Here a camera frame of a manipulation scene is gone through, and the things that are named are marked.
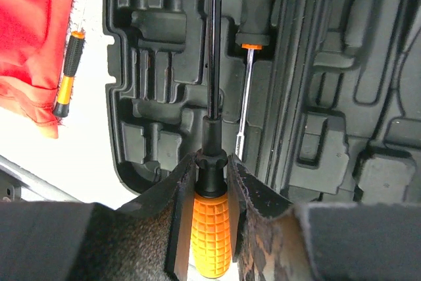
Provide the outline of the black plastic tool case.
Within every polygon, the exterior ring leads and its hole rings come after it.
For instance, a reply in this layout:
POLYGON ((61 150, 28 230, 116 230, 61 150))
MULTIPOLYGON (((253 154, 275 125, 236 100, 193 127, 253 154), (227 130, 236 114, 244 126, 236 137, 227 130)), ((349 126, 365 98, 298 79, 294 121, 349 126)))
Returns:
MULTIPOLYGON (((274 0, 246 71, 222 0, 222 146, 292 201, 420 201, 420 0, 274 0)), ((104 0, 114 167, 129 190, 201 147, 207 0, 104 0)))

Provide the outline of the large orange handle screwdriver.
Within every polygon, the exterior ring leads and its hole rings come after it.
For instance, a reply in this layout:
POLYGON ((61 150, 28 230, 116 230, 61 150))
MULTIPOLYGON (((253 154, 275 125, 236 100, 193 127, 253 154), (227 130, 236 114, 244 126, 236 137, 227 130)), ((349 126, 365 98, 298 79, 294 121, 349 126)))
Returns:
POLYGON ((198 178, 191 227, 193 258, 205 278, 219 278, 231 263, 230 222, 222 148, 220 105, 220 46, 222 0, 209 0, 207 22, 207 114, 203 117, 202 146, 197 152, 198 178))

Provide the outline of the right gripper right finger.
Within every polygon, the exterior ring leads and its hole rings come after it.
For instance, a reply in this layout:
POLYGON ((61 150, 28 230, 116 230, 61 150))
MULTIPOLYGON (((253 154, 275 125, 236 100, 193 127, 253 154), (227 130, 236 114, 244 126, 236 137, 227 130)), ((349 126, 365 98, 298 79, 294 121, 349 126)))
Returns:
POLYGON ((417 203, 292 203, 227 164, 232 257, 241 280, 419 280, 417 203))

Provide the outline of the black orange grip screwdriver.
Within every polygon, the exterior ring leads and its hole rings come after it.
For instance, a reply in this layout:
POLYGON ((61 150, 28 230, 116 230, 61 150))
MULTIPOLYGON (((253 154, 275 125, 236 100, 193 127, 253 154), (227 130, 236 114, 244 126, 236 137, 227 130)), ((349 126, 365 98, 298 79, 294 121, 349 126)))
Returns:
POLYGON ((249 106, 251 75, 255 51, 260 51, 270 44, 270 19, 274 0, 241 0, 240 24, 235 42, 247 50, 245 79, 241 100, 239 131, 236 136, 235 154, 243 158, 245 145, 245 128, 249 106))

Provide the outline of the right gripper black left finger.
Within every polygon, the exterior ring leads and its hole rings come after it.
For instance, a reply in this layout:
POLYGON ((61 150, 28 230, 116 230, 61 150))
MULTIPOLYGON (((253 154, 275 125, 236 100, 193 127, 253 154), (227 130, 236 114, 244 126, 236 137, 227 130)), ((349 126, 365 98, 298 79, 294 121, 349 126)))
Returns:
POLYGON ((186 280, 195 155, 118 209, 1 201, 2 280, 186 280))

